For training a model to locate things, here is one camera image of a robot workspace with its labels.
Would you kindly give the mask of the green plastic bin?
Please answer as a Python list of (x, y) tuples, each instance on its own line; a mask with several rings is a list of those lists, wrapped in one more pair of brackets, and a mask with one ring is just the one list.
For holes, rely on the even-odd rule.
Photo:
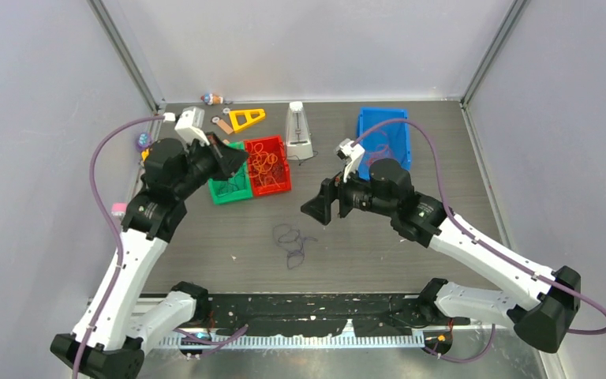
[(208, 188), (215, 205), (225, 205), (253, 198), (253, 189), (248, 176), (247, 162), (244, 162), (234, 177), (219, 181), (210, 179)]

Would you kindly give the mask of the red plastic bin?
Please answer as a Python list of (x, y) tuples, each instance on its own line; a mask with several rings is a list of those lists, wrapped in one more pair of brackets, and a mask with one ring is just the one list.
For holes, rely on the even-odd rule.
[(289, 192), (292, 189), (290, 166), (279, 135), (244, 140), (248, 176), (254, 197)]

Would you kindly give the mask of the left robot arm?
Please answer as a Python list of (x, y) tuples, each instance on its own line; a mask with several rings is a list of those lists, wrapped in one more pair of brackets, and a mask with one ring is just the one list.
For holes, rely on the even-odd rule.
[(204, 325), (210, 317), (208, 290), (181, 281), (158, 305), (132, 319), (145, 282), (184, 219), (185, 201), (209, 180), (233, 178), (249, 154), (214, 133), (184, 143), (154, 142), (144, 161), (142, 187), (127, 204), (111, 266), (72, 332), (57, 334), (51, 353), (74, 378), (135, 378), (145, 356), (177, 327)]

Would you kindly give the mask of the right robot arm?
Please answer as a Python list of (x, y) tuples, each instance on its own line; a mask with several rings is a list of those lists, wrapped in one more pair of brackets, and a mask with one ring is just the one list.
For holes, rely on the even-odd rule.
[(429, 324), (466, 317), (512, 328), (539, 351), (556, 353), (570, 330), (580, 301), (581, 276), (563, 266), (539, 265), (475, 230), (460, 215), (446, 213), (434, 197), (416, 191), (410, 173), (393, 159), (380, 159), (364, 180), (352, 173), (326, 178), (301, 211), (327, 225), (331, 205), (339, 216), (358, 209), (386, 216), (403, 238), (454, 258), (496, 285), (496, 290), (464, 287), (434, 278), (420, 293), (419, 314)]

